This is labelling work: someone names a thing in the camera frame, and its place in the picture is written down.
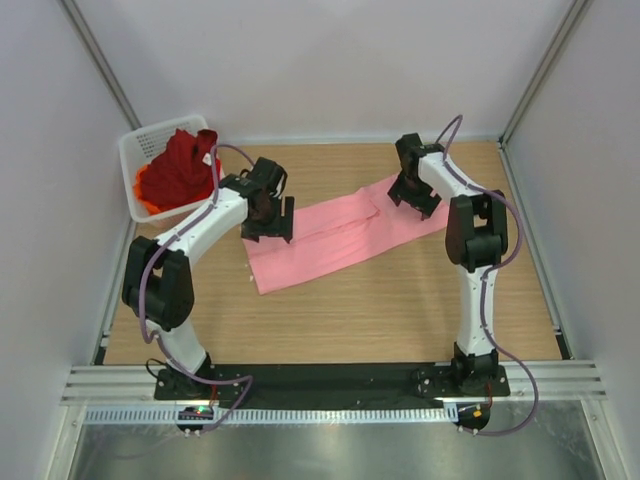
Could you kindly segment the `pink t shirt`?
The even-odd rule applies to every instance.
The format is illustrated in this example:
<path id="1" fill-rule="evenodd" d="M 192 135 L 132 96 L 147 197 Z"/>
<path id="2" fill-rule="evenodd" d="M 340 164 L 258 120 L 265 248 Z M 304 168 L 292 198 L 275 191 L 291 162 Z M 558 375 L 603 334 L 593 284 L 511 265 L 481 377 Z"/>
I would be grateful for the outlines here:
<path id="1" fill-rule="evenodd" d="M 244 242 L 257 290 L 266 295 L 376 257 L 446 228 L 448 206 L 431 217 L 388 197 L 395 178 L 294 212 L 293 238 Z"/>

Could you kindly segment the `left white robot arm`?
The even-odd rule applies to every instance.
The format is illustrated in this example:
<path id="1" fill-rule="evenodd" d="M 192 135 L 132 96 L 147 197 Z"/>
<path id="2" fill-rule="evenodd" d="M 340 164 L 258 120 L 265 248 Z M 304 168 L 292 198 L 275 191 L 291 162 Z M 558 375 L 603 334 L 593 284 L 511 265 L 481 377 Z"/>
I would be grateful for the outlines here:
<path id="1" fill-rule="evenodd" d="M 293 238 L 294 199 L 284 193 L 288 175 L 259 158 L 251 169 L 214 179 L 212 195 L 177 226 L 129 247 L 122 301 L 139 319 L 146 343 L 157 342 L 166 365 L 156 375 L 161 400 L 199 400 L 219 385 L 211 357 L 190 315 L 195 304 L 192 270 L 234 228 L 244 240 Z"/>

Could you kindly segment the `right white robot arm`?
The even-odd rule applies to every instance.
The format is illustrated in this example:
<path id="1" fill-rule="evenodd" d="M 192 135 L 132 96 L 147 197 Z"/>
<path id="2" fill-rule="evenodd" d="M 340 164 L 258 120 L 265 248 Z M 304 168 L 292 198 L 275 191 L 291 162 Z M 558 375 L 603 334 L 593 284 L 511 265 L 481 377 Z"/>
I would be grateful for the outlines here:
<path id="1" fill-rule="evenodd" d="M 507 396 L 506 372 L 493 338 L 493 290 L 496 267 L 508 250 L 506 206 L 501 191 L 476 185 L 439 143 L 425 144 L 417 133 L 395 142 L 400 173 L 388 191 L 391 201 L 406 204 L 421 218 L 433 219 L 448 208 L 445 250 L 456 267 L 461 320 L 451 362 L 432 374 L 420 373 L 427 396 Z"/>

